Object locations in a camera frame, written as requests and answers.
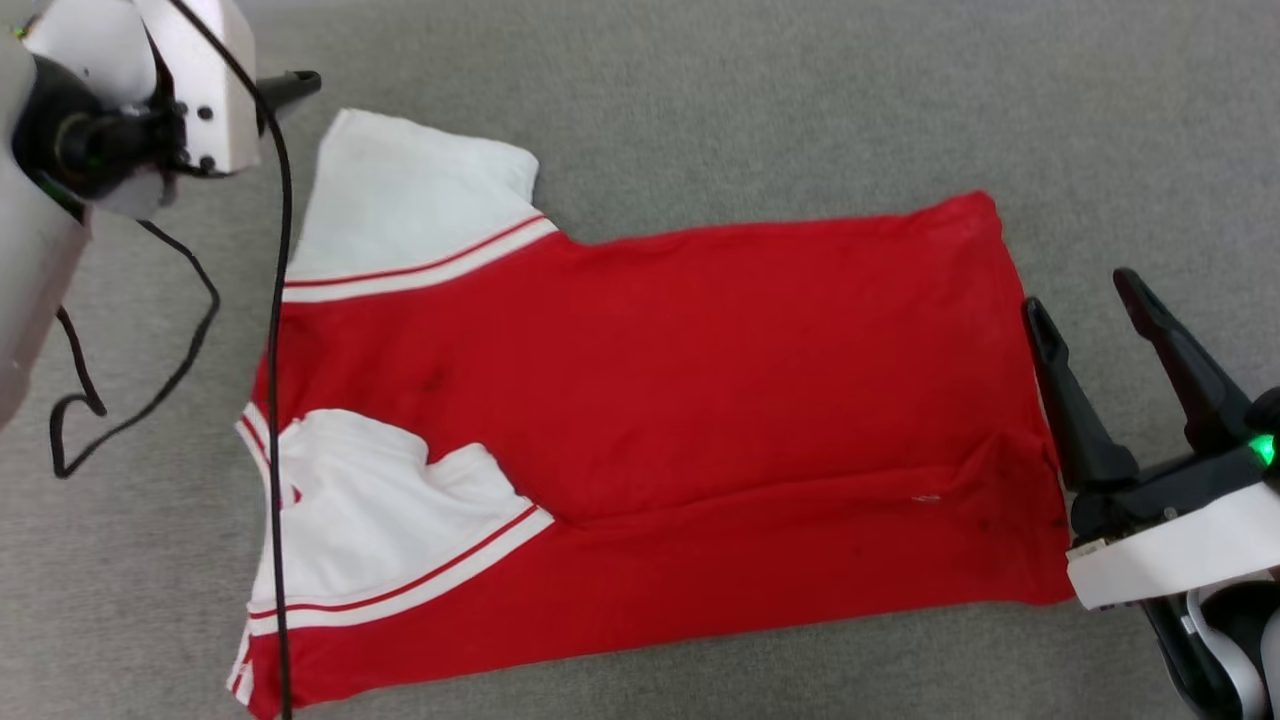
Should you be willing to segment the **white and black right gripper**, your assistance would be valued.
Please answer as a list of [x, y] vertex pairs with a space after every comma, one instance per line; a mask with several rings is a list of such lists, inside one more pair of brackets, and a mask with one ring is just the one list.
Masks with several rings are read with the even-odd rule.
[[[1252, 404], [1135, 270], [1119, 268], [1112, 279], [1174, 388], [1188, 445], [1202, 455], [1160, 468], [1139, 486], [1140, 506], [1156, 512], [1156, 524], [1069, 552], [1076, 598], [1085, 609], [1102, 609], [1276, 568], [1277, 389]], [[1021, 318], [1065, 488], [1080, 493], [1132, 483], [1137, 460], [1106, 430], [1050, 311], [1028, 297]]]

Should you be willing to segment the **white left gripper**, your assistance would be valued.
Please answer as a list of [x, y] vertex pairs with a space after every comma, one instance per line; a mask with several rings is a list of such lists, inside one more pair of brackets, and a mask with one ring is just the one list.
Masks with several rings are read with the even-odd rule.
[[323, 88], [315, 70], [255, 87], [253, 67], [233, 1], [41, 1], [12, 32], [12, 219], [148, 220], [182, 178], [253, 167], [268, 119]]

